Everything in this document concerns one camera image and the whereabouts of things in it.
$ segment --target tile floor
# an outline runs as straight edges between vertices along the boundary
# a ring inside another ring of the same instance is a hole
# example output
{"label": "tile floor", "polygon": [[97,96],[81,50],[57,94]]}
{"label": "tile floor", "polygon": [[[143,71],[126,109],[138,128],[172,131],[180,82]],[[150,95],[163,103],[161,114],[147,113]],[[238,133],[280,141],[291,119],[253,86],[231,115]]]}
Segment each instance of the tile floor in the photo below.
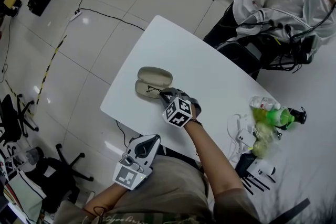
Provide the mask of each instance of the tile floor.
{"label": "tile floor", "polygon": [[[115,121],[100,111],[100,104],[120,67],[142,31],[119,20],[88,10],[69,22],[80,0],[52,0],[41,17],[32,14],[28,0],[22,0],[19,15],[12,20],[8,52],[8,83],[25,100],[36,100],[45,70],[54,50],[67,35],[56,54],[38,107],[33,107],[38,133],[28,130],[29,143],[40,146],[47,156],[57,156],[61,143],[65,157],[84,152],[76,168],[95,177],[84,185],[96,192],[112,181],[116,162],[124,150],[123,135]],[[161,15],[203,38],[221,18],[232,0],[83,0],[81,7],[123,18],[146,28]],[[5,59],[9,18],[3,23],[0,62]],[[1,94],[9,93],[2,83]],[[123,126],[127,139],[137,136]]]}

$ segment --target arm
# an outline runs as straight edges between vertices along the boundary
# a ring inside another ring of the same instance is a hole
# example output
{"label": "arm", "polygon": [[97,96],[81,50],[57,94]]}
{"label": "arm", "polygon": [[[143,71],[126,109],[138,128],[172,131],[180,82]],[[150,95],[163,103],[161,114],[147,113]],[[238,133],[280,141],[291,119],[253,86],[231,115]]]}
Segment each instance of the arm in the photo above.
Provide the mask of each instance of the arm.
{"label": "arm", "polygon": [[105,208],[105,212],[110,211],[126,191],[127,189],[119,184],[113,184],[101,194],[90,200],[85,205],[84,210],[94,216],[99,216],[103,212],[103,209],[98,207]]}
{"label": "arm", "polygon": [[229,189],[244,189],[236,171],[203,127],[190,121],[184,128],[194,142],[214,196]]}

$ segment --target green bottle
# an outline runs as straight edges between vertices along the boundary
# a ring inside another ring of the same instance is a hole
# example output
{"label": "green bottle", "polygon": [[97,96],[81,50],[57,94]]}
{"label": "green bottle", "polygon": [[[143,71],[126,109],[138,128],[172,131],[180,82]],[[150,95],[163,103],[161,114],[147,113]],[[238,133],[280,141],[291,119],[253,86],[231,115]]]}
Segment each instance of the green bottle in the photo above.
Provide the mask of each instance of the green bottle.
{"label": "green bottle", "polygon": [[290,125],[294,122],[295,118],[292,116],[284,106],[279,110],[265,111],[262,109],[253,109],[253,116],[256,121],[269,123],[273,126]]}

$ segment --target plastic bottle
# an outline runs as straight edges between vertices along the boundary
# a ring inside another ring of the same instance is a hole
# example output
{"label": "plastic bottle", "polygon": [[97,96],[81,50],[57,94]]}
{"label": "plastic bottle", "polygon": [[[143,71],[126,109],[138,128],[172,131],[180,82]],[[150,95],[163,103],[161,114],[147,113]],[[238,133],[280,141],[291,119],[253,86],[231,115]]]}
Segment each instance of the plastic bottle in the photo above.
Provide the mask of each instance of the plastic bottle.
{"label": "plastic bottle", "polygon": [[252,108],[264,109],[267,111],[271,111],[272,109],[277,110],[281,108],[281,105],[274,99],[267,98],[267,97],[258,97],[258,96],[252,97],[249,105]]}
{"label": "plastic bottle", "polygon": [[284,106],[279,110],[265,111],[262,109],[253,109],[253,116],[256,121],[262,121],[273,126],[284,126],[294,122],[295,117],[292,116],[288,108]]}

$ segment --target yellow black tape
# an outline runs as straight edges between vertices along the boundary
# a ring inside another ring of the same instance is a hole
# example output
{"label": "yellow black tape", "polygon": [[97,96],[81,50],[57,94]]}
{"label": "yellow black tape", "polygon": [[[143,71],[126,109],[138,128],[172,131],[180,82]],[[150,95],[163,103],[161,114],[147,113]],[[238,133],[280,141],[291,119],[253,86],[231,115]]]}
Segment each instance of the yellow black tape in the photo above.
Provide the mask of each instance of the yellow black tape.
{"label": "yellow black tape", "polygon": [[[16,95],[16,93],[13,91],[12,87],[9,86],[9,83],[8,83],[7,79],[5,79],[5,81],[6,81],[6,83],[7,83],[7,86],[8,86],[9,89],[10,89],[10,92],[11,92],[11,93],[14,95],[14,97],[16,98],[17,95]],[[24,102],[22,102],[21,99],[19,99],[19,100],[20,100],[20,104],[21,104],[23,107],[25,107],[26,104],[25,104]],[[30,111],[30,109],[27,109],[27,111],[28,111],[28,113],[30,114],[30,116],[34,116],[33,112]]]}
{"label": "yellow black tape", "polygon": [[36,105],[38,105],[38,102],[40,101],[40,97],[41,97],[41,93],[42,93],[42,89],[43,89],[43,84],[44,84],[44,82],[46,81],[46,78],[47,78],[47,76],[48,76],[49,68],[50,68],[50,66],[51,66],[51,63],[53,62],[52,60],[54,59],[56,53],[58,52],[59,47],[63,44],[63,41],[64,41],[64,39],[65,39],[66,37],[67,37],[67,36],[65,35],[64,38],[61,40],[61,42],[58,44],[57,48],[55,49],[54,55],[53,55],[52,59],[50,60],[50,63],[49,63],[48,68],[47,68],[47,71],[46,71],[46,73],[44,74],[44,77],[43,77],[43,80],[42,80],[42,83],[41,83],[40,92],[39,92],[38,95],[37,95]]}

